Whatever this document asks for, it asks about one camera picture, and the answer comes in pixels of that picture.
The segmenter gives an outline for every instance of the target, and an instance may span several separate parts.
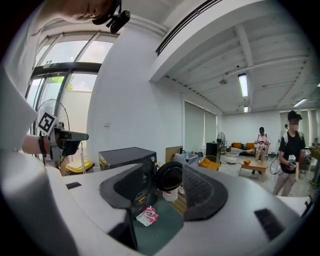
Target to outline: coffee table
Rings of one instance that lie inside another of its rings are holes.
[[[264,178],[266,175],[266,169],[268,168],[268,165],[262,162],[256,162],[256,161],[252,161],[249,165],[246,165],[244,162],[241,162],[241,168],[239,171],[239,176],[241,173],[242,169],[247,169],[247,170],[253,170],[253,171],[259,171],[261,172],[261,181],[264,182]]]

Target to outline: pink snack package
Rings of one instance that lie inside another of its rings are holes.
[[[141,222],[146,227],[150,226],[152,223],[157,221],[158,214],[156,210],[153,209],[151,206],[146,208],[143,212],[141,212],[136,219]]]

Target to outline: black speaker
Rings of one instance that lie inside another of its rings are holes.
[[[221,143],[208,142],[206,144],[206,156],[215,156],[220,160]]]

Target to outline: hat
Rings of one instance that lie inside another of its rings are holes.
[[[298,113],[295,112],[294,110],[291,110],[291,111],[288,113],[288,120],[291,120],[291,119],[302,120],[302,117],[301,117],[300,114],[298,114]]]
[[[121,5],[121,1],[122,0],[112,0],[110,10],[101,18],[93,19],[92,23],[94,25],[101,25],[103,23],[106,23],[108,20],[110,20],[112,16],[115,14],[116,9],[119,7],[119,5]]]

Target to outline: fluorescent light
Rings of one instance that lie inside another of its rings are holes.
[[[300,106],[302,103],[304,103],[307,99],[303,98],[302,100],[300,100],[297,104],[295,104],[293,107],[296,108],[298,106]]]
[[[247,74],[242,73],[238,74],[238,78],[240,81],[241,91],[243,97],[248,97],[248,80],[247,80]]]

